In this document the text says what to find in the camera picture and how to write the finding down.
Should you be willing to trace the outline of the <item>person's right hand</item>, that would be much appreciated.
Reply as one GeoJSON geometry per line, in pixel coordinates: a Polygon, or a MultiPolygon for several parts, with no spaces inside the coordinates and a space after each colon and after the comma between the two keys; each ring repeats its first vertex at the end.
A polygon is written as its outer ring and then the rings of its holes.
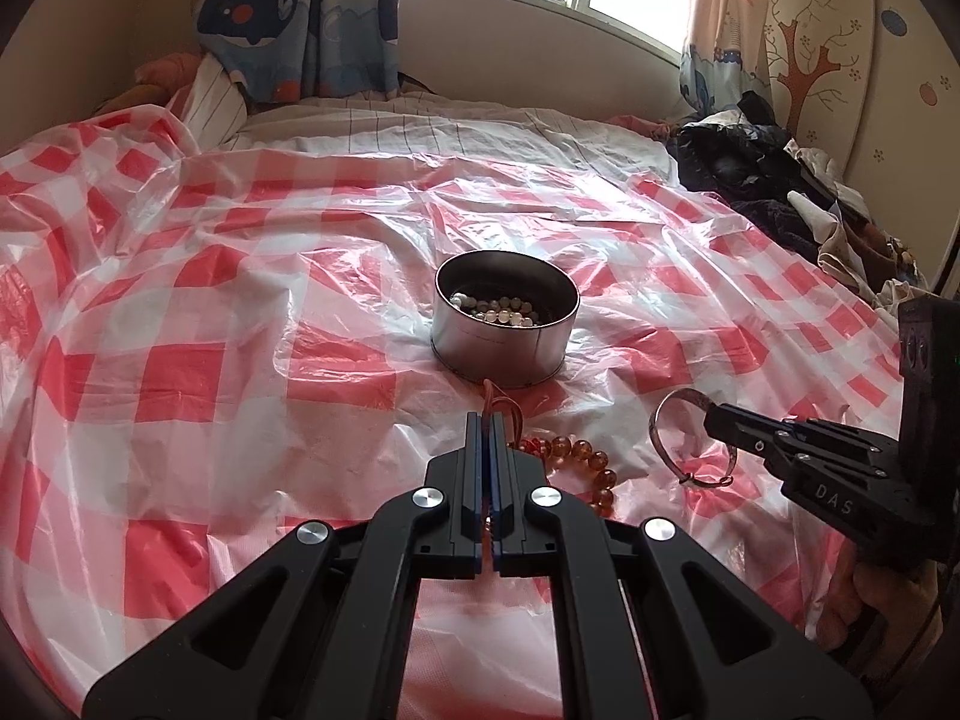
{"type": "Polygon", "coordinates": [[[872,661],[886,670],[908,648],[923,626],[937,596],[939,566],[924,562],[918,578],[903,577],[859,555],[849,539],[843,541],[815,626],[815,642],[824,652],[838,649],[867,608],[887,621],[884,639],[875,645],[872,661]]]}

